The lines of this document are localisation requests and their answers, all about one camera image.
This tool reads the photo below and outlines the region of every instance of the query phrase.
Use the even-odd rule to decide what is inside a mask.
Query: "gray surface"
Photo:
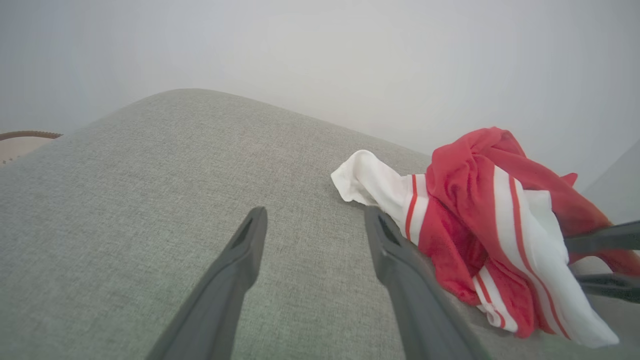
[[[615,224],[640,220],[640,142],[611,165],[583,195]]]
[[[368,149],[401,174],[428,156],[267,104],[176,90],[0,169],[0,358],[143,357],[246,212],[269,211],[236,359],[401,359],[362,207],[329,174]],[[612,355],[515,339],[453,300],[496,359]]]

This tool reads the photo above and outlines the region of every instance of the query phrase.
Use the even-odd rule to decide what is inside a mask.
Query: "red garment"
[[[508,174],[504,184],[508,184],[512,194],[522,191],[518,190],[517,181],[524,190],[549,191],[552,210],[564,236],[611,225],[601,211],[572,188],[575,174],[559,177],[527,159],[509,131],[493,127],[473,131],[434,151],[432,164],[426,172],[429,204],[420,228],[419,249],[433,261],[438,282],[467,304],[479,305],[479,296],[491,302],[491,291],[486,289],[497,287],[508,313],[517,323],[517,336],[528,337],[540,327],[549,333],[559,329],[562,335],[570,338],[544,282],[538,279],[536,289],[531,276],[514,266],[513,257],[500,246],[497,224],[501,220],[497,219],[495,211],[488,211],[496,208],[494,182],[498,176],[494,173],[499,171],[496,167]],[[416,176],[413,176],[414,189],[415,183]],[[523,225],[518,214],[518,196],[514,195],[513,201],[511,220],[515,224],[511,226],[516,229],[518,250],[522,255],[525,250],[521,248],[524,245],[519,227]],[[406,221],[407,234],[412,221],[411,211],[412,208]],[[640,275],[640,259],[631,251],[610,250],[595,255],[614,272]],[[574,262],[580,258],[583,256],[572,256],[570,260]],[[523,255],[522,261],[536,277],[530,259]],[[487,279],[495,284],[485,284]],[[477,293],[474,281],[482,289],[480,293]],[[550,315],[544,316],[543,307]],[[509,318],[497,314],[501,327],[508,328]]]

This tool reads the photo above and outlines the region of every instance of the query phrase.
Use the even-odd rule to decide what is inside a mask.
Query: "red fabric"
[[[434,151],[426,172],[429,206],[419,249],[432,259],[441,286],[473,306],[480,300],[472,278],[486,266],[500,294],[508,294],[502,298],[518,324],[517,336],[527,337],[536,327],[553,333],[544,316],[539,315],[540,304],[531,290],[533,286],[511,265],[498,244],[495,212],[478,212],[495,208],[495,166],[520,181],[525,190],[550,192],[552,209],[564,236],[611,225],[601,211],[572,188],[576,174],[559,177],[527,159],[509,131],[493,127],[473,131]],[[610,250],[595,255],[615,272],[640,275],[640,259],[631,251]],[[572,256],[571,261],[582,257]]]

